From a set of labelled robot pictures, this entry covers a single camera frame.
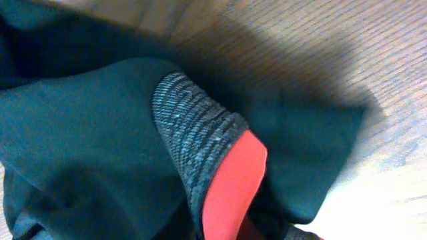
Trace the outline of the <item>black leggings red grey waistband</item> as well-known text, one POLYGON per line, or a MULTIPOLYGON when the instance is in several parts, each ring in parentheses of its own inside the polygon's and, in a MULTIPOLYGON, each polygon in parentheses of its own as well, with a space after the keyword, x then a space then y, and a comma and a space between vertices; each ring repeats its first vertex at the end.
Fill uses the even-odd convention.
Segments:
POLYGON ((14 239, 314 239, 367 106, 275 77, 243 1, 138 1, 143 31, 1 2, 3 209, 14 239))

